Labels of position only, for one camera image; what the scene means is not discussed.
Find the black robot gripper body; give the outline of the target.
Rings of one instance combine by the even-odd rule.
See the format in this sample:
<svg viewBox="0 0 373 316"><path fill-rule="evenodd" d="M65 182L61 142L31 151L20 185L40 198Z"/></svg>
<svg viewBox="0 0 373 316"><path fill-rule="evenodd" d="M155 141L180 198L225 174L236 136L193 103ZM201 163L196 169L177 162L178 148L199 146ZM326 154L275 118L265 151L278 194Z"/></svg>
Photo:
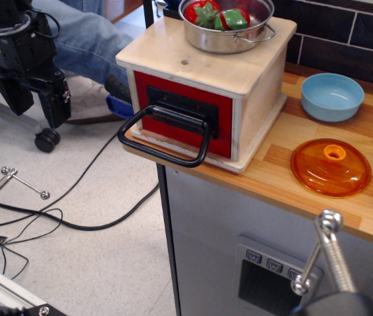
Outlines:
<svg viewBox="0 0 373 316"><path fill-rule="evenodd" d="M57 54L49 15L40 11L0 11L0 67L34 72L55 66Z"/></svg>

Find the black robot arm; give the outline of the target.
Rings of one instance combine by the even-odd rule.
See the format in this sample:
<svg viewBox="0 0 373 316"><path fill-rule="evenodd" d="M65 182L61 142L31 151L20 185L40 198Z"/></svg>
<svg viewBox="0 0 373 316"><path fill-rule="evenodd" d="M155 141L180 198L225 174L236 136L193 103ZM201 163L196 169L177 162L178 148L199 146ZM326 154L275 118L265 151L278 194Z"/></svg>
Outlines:
<svg viewBox="0 0 373 316"><path fill-rule="evenodd" d="M55 66L57 48L47 15L30 1L0 1L0 92L16 115L40 99L51 128L71 116L71 94Z"/></svg>

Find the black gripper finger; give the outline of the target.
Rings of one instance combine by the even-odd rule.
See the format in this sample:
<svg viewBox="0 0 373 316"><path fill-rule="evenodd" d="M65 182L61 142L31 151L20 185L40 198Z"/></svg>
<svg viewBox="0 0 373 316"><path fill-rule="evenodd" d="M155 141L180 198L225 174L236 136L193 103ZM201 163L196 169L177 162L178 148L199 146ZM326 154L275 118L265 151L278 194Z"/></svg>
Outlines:
<svg viewBox="0 0 373 316"><path fill-rule="evenodd" d="M34 104L32 92L14 78L0 76L0 92L11 111L18 116Z"/></svg>
<svg viewBox="0 0 373 316"><path fill-rule="evenodd" d="M51 128L58 128L71 117L70 99L46 90L38 94L45 118Z"/></svg>

